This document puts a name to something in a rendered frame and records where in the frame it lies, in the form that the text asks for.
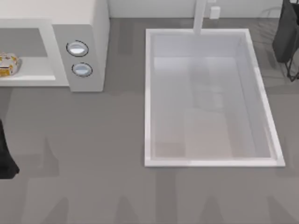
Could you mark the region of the white sink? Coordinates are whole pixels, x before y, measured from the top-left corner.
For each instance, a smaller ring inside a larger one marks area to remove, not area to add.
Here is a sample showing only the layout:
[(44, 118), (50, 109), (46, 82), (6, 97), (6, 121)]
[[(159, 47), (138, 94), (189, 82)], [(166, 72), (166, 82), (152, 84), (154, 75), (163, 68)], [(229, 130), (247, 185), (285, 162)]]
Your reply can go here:
[(284, 167), (247, 28), (147, 29), (144, 165)]

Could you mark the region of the pale microwave oven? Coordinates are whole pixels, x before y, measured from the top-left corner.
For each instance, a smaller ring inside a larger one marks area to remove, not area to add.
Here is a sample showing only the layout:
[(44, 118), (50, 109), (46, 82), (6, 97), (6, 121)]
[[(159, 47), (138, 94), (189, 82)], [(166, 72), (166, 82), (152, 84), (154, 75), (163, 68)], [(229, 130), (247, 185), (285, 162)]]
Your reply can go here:
[[(19, 71), (0, 77), (0, 87), (69, 87), (72, 92), (104, 88), (109, 42), (107, 0), (0, 0), (0, 53), (22, 59)], [(79, 40), (89, 52), (74, 57), (66, 44)], [(87, 63), (93, 73), (76, 76), (71, 68)]]

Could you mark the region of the small round microwave knob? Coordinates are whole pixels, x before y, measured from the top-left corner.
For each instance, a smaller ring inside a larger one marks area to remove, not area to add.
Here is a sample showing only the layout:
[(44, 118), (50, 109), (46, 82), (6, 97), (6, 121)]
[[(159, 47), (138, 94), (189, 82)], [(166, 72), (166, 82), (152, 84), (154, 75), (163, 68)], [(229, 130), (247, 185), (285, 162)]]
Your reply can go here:
[(93, 73), (92, 67), (87, 63), (74, 64), (71, 70), (78, 77), (88, 77)]

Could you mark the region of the large round microwave knob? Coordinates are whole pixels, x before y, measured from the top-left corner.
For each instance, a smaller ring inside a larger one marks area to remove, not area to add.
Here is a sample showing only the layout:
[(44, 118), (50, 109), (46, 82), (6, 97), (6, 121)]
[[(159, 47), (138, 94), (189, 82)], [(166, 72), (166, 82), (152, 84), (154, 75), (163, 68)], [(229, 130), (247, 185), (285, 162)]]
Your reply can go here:
[(84, 42), (79, 40), (67, 43), (66, 50), (70, 55), (74, 57), (84, 57), (89, 52), (88, 46)]

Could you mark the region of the tall white tap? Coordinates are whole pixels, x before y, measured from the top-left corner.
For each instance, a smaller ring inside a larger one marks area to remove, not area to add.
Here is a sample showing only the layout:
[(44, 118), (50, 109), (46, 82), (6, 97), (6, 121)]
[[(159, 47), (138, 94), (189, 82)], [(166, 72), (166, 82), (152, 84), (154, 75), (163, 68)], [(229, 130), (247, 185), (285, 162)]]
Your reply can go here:
[(193, 31), (196, 35), (199, 35), (202, 30), (202, 24), (203, 24), (204, 14), (205, 14), (205, 10), (206, 10), (206, 4), (207, 4), (207, 0), (196, 0), (195, 1)]

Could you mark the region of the yellow and white packet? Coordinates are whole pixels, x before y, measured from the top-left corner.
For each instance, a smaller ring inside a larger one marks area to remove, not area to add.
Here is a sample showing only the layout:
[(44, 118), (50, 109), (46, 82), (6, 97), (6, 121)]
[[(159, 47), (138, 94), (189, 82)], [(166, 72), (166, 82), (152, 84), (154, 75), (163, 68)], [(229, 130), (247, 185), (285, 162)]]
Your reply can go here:
[(0, 53), (0, 77), (15, 75), (22, 64), (22, 59), (14, 53)]

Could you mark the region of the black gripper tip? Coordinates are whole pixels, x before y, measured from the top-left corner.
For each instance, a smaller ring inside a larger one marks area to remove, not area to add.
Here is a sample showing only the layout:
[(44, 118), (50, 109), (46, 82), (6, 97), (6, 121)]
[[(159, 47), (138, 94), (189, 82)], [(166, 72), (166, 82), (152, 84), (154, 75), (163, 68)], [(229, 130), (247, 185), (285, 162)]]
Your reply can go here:
[(19, 172), (20, 169), (9, 152), (3, 123), (0, 119), (0, 180), (13, 179)]

